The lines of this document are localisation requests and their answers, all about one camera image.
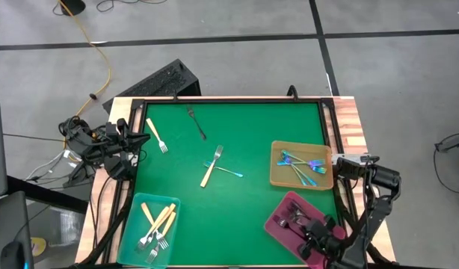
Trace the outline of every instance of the wooden board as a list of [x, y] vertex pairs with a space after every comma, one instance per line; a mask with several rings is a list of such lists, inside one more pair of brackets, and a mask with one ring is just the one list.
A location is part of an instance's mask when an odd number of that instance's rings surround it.
[[[334, 99], [336, 117], [339, 124], [339, 132], [342, 137], [342, 145], [345, 153], [352, 154], [363, 154], [367, 153], [366, 140], [364, 138], [363, 128], [361, 126], [359, 114], [357, 112], [356, 101], [354, 97], [332, 97]], [[135, 99], [172, 99], [173, 97], [169, 96], [152, 96], [152, 97], [138, 97]], [[291, 96], [181, 96], [180, 99], [291, 99]], [[321, 96], [300, 96], [300, 98], [321, 98]], [[111, 113], [109, 121], [115, 123], [118, 119], [124, 118], [129, 120], [130, 111], [132, 106], [133, 97], [116, 97], [114, 98], [113, 106], [111, 108]], [[138, 131], [138, 126], [140, 123], [141, 108], [137, 108], [136, 117], [134, 122], [134, 132]], [[336, 141], [334, 139], [333, 126], [330, 121], [329, 110], [324, 109], [324, 115], [326, 118], [327, 130], [330, 135], [330, 144], [333, 152], [337, 152]], [[108, 178], [108, 174], [104, 169], [99, 169], [96, 172], [95, 180], [93, 183], [91, 191], [91, 201], [93, 202], [94, 209], [96, 210], [96, 202], [100, 191], [102, 190], [103, 183]], [[125, 183], [123, 190], [127, 189], [128, 183]], [[105, 187], [104, 194], [102, 195], [102, 202], [100, 205], [99, 221], [97, 228], [98, 239], [100, 239], [108, 228], [108, 222], [110, 218], [111, 204], [114, 198], [114, 192], [116, 188], [116, 181], [110, 180]], [[361, 184], [359, 184], [354, 190], [354, 199], [357, 206], [357, 213], [360, 216], [364, 211], [363, 205], [363, 189]], [[126, 192], [123, 191], [120, 200], [120, 208], [123, 204], [123, 201], [126, 197]], [[90, 254], [93, 247], [93, 223], [92, 216], [90, 212], [90, 206], [87, 209], [87, 215], [85, 217], [84, 227], [81, 234], [80, 244], [78, 246], [78, 252], [76, 255], [76, 262], [80, 262], [87, 258]], [[112, 248], [110, 254], [110, 262], [116, 262], [117, 260], [117, 249], [120, 243], [120, 234], [121, 226], [115, 232], [114, 240], [112, 241]], [[387, 224], [384, 221], [379, 228], [378, 232], [372, 239], [372, 243], [379, 249], [381, 254], [388, 258], [389, 260], [395, 261], [394, 251], [392, 249], [392, 243], [389, 236], [389, 230], [387, 229]]]

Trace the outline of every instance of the teal plastic bin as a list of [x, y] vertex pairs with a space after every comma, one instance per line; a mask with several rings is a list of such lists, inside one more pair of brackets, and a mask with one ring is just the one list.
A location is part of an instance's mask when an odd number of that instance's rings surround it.
[[[153, 238], [151, 244], [149, 244], [144, 250], [137, 251], [138, 241], [147, 234], [151, 227], [147, 216], [145, 216], [143, 210], [141, 209], [141, 203], [143, 202], [147, 204], [153, 220], [156, 220], [165, 206], [170, 206], [172, 203], [176, 205], [175, 221], [164, 237], [170, 246], [167, 247], [166, 250], [159, 247], [158, 255], [151, 264], [147, 262], [147, 258], [150, 251], [154, 249], [158, 243], [155, 238]], [[132, 207], [130, 208], [125, 231], [123, 232], [120, 248], [118, 249], [117, 262], [122, 265], [141, 266], [144, 268], [166, 268], [170, 262], [171, 251], [173, 249], [176, 225], [179, 218], [179, 206], [180, 201], [177, 198], [142, 193], [136, 194], [133, 197]], [[160, 226], [160, 232], [163, 232], [165, 224], [166, 222]]]

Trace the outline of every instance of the concrete floor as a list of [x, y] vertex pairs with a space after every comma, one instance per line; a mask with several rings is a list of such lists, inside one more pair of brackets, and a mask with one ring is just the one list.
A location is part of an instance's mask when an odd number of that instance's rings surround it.
[[[234, 34], [314, 34], [305, 0], [168, 0], [120, 4], [99, 13], [86, 1], [78, 17], [95, 41], [149, 40]], [[459, 0], [316, 1], [325, 33], [459, 28]], [[55, 16], [55, 1], [0, 0], [0, 45], [84, 42], [70, 18]], [[401, 198], [388, 217], [398, 262], [459, 268], [459, 195], [437, 182], [434, 143], [459, 132], [459, 35], [327, 40], [343, 96], [356, 96], [369, 151], [401, 172]], [[317, 40], [253, 41], [104, 48], [114, 77], [101, 101], [83, 114], [106, 121], [100, 104], [180, 58], [199, 78], [204, 95], [280, 95], [294, 84], [301, 95], [329, 95]], [[4, 131], [59, 138], [57, 124], [74, 114], [104, 82], [93, 49], [0, 51]], [[61, 151], [61, 144], [6, 137], [7, 170], [24, 177]], [[459, 189], [459, 150], [438, 155], [440, 175]], [[63, 163], [55, 175], [68, 173]], [[57, 182], [51, 187], [61, 186]], [[83, 199], [89, 187], [73, 190]], [[39, 205], [29, 207], [29, 214]], [[44, 236], [52, 214], [31, 223]], [[75, 248], [52, 262], [66, 266]]]

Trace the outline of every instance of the plastic tray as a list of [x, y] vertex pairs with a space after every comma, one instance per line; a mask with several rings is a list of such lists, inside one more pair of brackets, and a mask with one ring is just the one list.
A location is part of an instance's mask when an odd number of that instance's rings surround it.
[[[327, 169], [325, 174], [316, 173], [309, 165], [297, 164], [296, 166], [308, 177], [316, 182], [316, 186], [308, 184], [302, 185], [300, 179], [290, 165], [277, 165], [281, 161], [281, 150], [287, 150], [289, 153], [305, 160], [311, 161], [316, 159], [324, 159]], [[304, 188], [317, 191], [329, 190], [334, 185], [333, 166], [331, 164], [331, 148], [329, 146], [313, 145], [307, 143], [291, 143], [285, 141], [273, 141], [271, 144], [271, 164], [269, 181], [272, 185]]]
[[[176, 219], [173, 221], [173, 225], [171, 225], [170, 229], [164, 237], [170, 246], [166, 250], [160, 248], [158, 255], [152, 264], [148, 264], [146, 260], [150, 254], [150, 251], [156, 247], [156, 240], [153, 239], [151, 244], [143, 251], [137, 252], [135, 250], [138, 245], [138, 240], [145, 236], [151, 227], [147, 216], [145, 216], [143, 210], [141, 209], [141, 203], [143, 202], [147, 204], [153, 220], [158, 217], [161, 210], [163, 210], [165, 206], [169, 206], [172, 203], [176, 205]], [[123, 233], [122, 241], [120, 242], [117, 262], [122, 265], [134, 265], [144, 268], [166, 268], [170, 262], [171, 251], [173, 249], [173, 241], [175, 238], [176, 225], [178, 223], [179, 216], [179, 205], [180, 201], [177, 198], [161, 197], [142, 193], [136, 194], [133, 198], [132, 207], [130, 208], [130, 213], [126, 222], [125, 232]], [[163, 230], [165, 224], [166, 222], [160, 226], [160, 232]]]
[[[265, 223], [265, 231], [268, 232], [280, 244], [282, 244], [287, 250], [291, 251], [296, 257], [307, 264], [310, 268], [323, 269], [324, 256], [322, 254], [316, 251], [312, 251], [311, 256], [307, 260], [303, 260], [299, 256], [298, 247], [300, 244], [304, 243], [304, 240], [298, 237], [290, 229], [281, 228], [273, 220], [274, 215], [284, 217], [284, 211], [287, 210], [286, 208], [292, 200], [297, 202], [309, 217], [319, 219], [324, 223], [324, 214], [322, 214], [322, 212], [306, 202], [306, 200], [297, 195], [295, 192], [290, 191], [284, 196], [283, 200], [281, 200], [281, 203], [276, 207], [276, 209], [274, 209], [273, 214], [269, 216]], [[291, 228], [293, 228], [293, 230], [299, 230], [297, 224], [289, 222], [289, 225]], [[345, 231], [341, 226], [334, 227], [333, 234], [339, 239], [343, 239], [345, 237]]]

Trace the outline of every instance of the magenta plastic bin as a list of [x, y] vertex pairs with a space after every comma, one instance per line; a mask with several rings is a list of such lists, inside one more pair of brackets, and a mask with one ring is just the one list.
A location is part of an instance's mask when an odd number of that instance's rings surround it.
[[[276, 207], [273, 211], [271, 216], [269, 216], [268, 220], [265, 223], [265, 230], [268, 232], [274, 239], [276, 239], [280, 244], [282, 244], [286, 249], [291, 251], [298, 259], [302, 262], [307, 264], [312, 269], [324, 269], [324, 256], [316, 251], [312, 252], [312, 255], [307, 259], [303, 260], [298, 253], [298, 246], [304, 243], [304, 240], [297, 236], [293, 231], [290, 229], [284, 229], [277, 225], [277, 223], [273, 220], [274, 215], [278, 215], [280, 217], [283, 216], [283, 212], [287, 210], [287, 207], [291, 200], [297, 202], [301, 208], [303, 209], [304, 213], [308, 215], [308, 217], [316, 218], [324, 222], [324, 214], [320, 212], [317, 208], [306, 202], [305, 199], [297, 195], [294, 191], [288, 192], [280, 204]], [[289, 221], [289, 225], [293, 230], [299, 230], [298, 225]], [[333, 230], [334, 236], [339, 239], [343, 239], [345, 237], [345, 231], [341, 226], [334, 227]]]

